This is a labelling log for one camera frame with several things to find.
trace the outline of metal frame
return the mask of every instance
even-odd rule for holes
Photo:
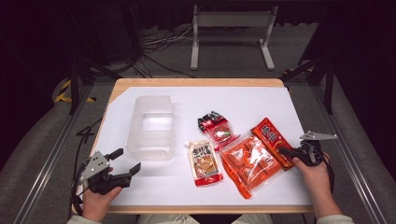
[[[274,62],[268,49],[268,42],[274,27],[277,7],[271,11],[254,12],[234,12],[234,11],[198,11],[198,6],[194,6],[192,29],[193,42],[191,53],[191,70],[198,69],[199,54],[199,27],[220,27],[220,26],[241,26],[241,27],[264,27],[265,37],[259,39],[262,56],[267,64],[268,70],[274,70]]]
[[[318,105],[321,109],[321,112],[326,118],[326,121],[330,128],[332,129],[332,133],[335,133],[338,136],[337,142],[339,146],[339,152],[341,157],[346,165],[347,170],[349,171],[349,175],[355,184],[356,190],[361,196],[361,201],[366,208],[367,214],[370,216],[372,223],[374,224],[387,224],[388,222],[385,220],[384,215],[382,214],[381,208],[375,200],[375,196],[373,195],[370,187],[367,183],[364,174],[362,173],[358,163],[356,162],[354,156],[352,155],[351,149],[347,144],[347,140],[342,135],[340,127],[337,124],[337,121],[334,119],[332,114],[328,113],[328,108],[325,104],[323,104],[323,93],[320,90],[319,86],[311,87],[311,90],[318,102]]]

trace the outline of handheld controller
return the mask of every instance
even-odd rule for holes
[[[320,148],[320,142],[316,140],[303,140],[301,147],[289,150],[285,147],[280,147],[279,153],[289,156],[291,158],[297,157],[307,166],[317,166],[323,162],[323,152]]]
[[[300,159],[306,166],[317,166],[323,161],[326,163],[327,171],[329,174],[330,189],[331,192],[334,189],[334,171],[330,166],[330,163],[324,159],[324,153],[321,150],[319,140],[336,139],[336,135],[328,135],[323,133],[305,133],[300,138],[304,139],[300,142],[301,147],[288,149],[285,147],[279,147],[278,151],[280,154]]]
[[[90,189],[94,193],[107,194],[115,187],[129,188],[131,178],[140,171],[140,162],[132,167],[128,173],[122,175],[110,175],[110,160],[115,160],[123,154],[119,148],[111,154],[102,155],[99,151],[93,153],[89,160],[83,162],[74,177],[72,186],[72,204],[79,215],[82,214],[80,207],[83,201],[77,195],[78,185],[82,183],[84,189]]]

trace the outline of snack package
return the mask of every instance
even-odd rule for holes
[[[233,133],[230,122],[215,111],[198,119],[198,127],[215,143],[216,151],[239,137],[239,134]]]
[[[278,148],[280,146],[286,147],[289,150],[293,149],[288,141],[286,141],[282,134],[277,130],[271,120],[268,118],[263,119],[262,122],[251,129],[251,132],[264,142],[276,159],[280,161],[284,170],[289,170],[294,166],[294,163],[290,158],[287,158],[278,152]]]
[[[186,142],[189,148],[192,175],[197,187],[213,184],[223,179],[212,143]]]
[[[273,176],[282,165],[253,133],[240,136],[220,151],[225,171],[245,199],[251,190]]]

